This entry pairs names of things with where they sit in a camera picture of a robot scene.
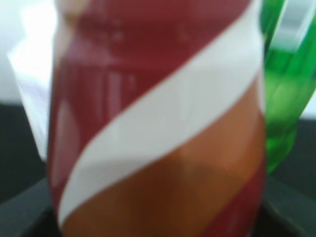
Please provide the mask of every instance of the red soda can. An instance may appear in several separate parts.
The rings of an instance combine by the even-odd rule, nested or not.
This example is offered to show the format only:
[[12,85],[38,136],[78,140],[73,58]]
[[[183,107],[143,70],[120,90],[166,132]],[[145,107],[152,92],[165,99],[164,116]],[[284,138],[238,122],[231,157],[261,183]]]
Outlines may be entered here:
[[57,0],[48,176],[65,237],[246,237],[260,0]]

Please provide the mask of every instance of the green plastic bottle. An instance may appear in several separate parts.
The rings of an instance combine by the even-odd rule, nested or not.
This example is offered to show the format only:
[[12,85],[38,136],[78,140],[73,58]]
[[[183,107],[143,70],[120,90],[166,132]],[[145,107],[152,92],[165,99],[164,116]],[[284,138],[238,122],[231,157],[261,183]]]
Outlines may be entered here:
[[267,169],[288,155],[316,87],[316,0],[264,0]]

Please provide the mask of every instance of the black surface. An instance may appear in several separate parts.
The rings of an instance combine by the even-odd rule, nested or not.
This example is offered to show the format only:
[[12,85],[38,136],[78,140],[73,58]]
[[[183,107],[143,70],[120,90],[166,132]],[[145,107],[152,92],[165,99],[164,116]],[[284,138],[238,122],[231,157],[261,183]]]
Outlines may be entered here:
[[316,237],[316,201],[314,199],[272,177],[267,177],[265,200],[304,236]]
[[[298,130],[289,158],[273,173],[282,182],[268,179],[273,208],[261,209],[254,237],[316,236],[316,121],[302,120]],[[23,107],[0,105],[0,237],[60,237],[47,181],[37,183],[44,176]]]
[[299,121],[295,145],[273,176],[316,200],[316,120]]
[[0,204],[45,176],[22,106],[0,104]]
[[25,231],[32,229],[50,209],[52,209],[52,204],[48,183],[46,179],[43,179],[0,205],[0,237],[23,236]]

